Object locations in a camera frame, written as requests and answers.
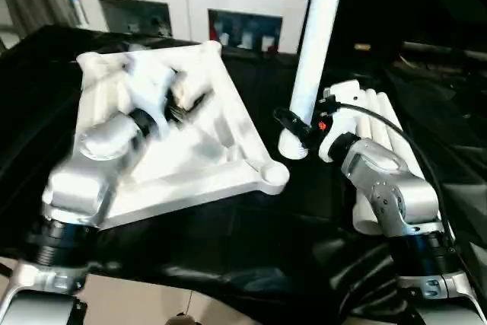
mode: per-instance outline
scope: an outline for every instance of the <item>white pipe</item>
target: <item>white pipe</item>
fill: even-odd
[[[364,101],[364,107],[368,108],[367,95],[360,91],[360,99]],[[358,120],[357,135],[363,139],[372,139],[371,120],[366,114],[362,114]],[[352,223],[355,230],[365,235],[380,235],[382,230],[377,222],[372,206],[363,193],[357,191],[355,205],[352,210]]]
[[[402,130],[403,128],[399,123],[399,120],[397,119],[396,112],[394,112],[393,106],[390,103],[387,94],[379,93],[377,95],[377,99],[379,101],[380,110],[382,111],[383,116],[386,117],[390,122],[392,122]],[[425,179],[425,175],[421,171],[421,168],[419,167],[418,164],[418,160],[416,159],[416,156],[412,152],[409,143],[405,139],[403,139],[400,135],[398,135],[397,132],[395,132],[394,130],[388,127],[387,127],[387,133],[389,135],[390,144],[392,145],[394,152],[404,159],[411,173],[413,173],[417,177]]]
[[[338,3],[339,0],[310,2],[290,107],[306,124],[310,124],[313,116]],[[301,159],[307,155],[307,149],[286,129],[279,138],[279,151],[289,159]]]
[[[378,113],[382,115],[380,111],[380,104],[379,100],[377,99],[377,95],[374,89],[367,89],[367,101],[368,101],[368,108],[372,112]],[[371,130],[372,130],[372,139],[382,145],[383,147],[393,150],[392,145],[390,144],[389,135],[387,134],[386,125],[384,125],[381,121],[372,118],[371,119]]]

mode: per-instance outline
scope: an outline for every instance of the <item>white plastic tray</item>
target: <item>white plastic tray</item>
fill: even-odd
[[[143,159],[122,177],[102,229],[252,190],[275,195],[284,189],[288,169],[270,158],[220,50],[219,43],[209,41],[136,51],[153,53],[187,73],[184,83],[173,90],[181,103],[191,104],[210,89],[213,94],[190,123],[173,124],[164,140],[149,141]],[[84,74],[75,141],[116,110],[132,109],[124,82],[126,54],[85,53],[78,62]]]

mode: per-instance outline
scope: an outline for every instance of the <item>cabinet door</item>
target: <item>cabinet door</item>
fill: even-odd
[[[308,0],[188,0],[193,41],[296,53]]]
[[[191,40],[186,0],[81,0],[92,30]]]

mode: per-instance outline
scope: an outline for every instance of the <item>black fabric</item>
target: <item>black fabric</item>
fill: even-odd
[[[49,170],[69,150],[81,84],[75,57],[123,51],[129,42],[185,44],[45,27],[2,54],[0,255],[21,253]],[[277,151],[281,127],[272,111],[288,106],[296,58],[226,49],[223,59],[269,153],[291,171],[285,191],[243,194],[103,231],[92,272],[194,289],[263,324],[316,323],[317,309],[326,314],[323,323],[350,314],[398,320],[406,303],[396,292],[388,246],[353,231],[355,194],[338,167],[313,155],[286,161]],[[485,84],[385,66],[326,70],[323,85],[358,78],[390,95],[403,127],[438,170],[449,219],[482,286]]]

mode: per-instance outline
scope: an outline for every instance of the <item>white wall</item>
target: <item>white wall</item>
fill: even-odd
[[[11,26],[12,19],[8,13],[7,3],[5,0],[0,0],[0,27],[1,26]]]

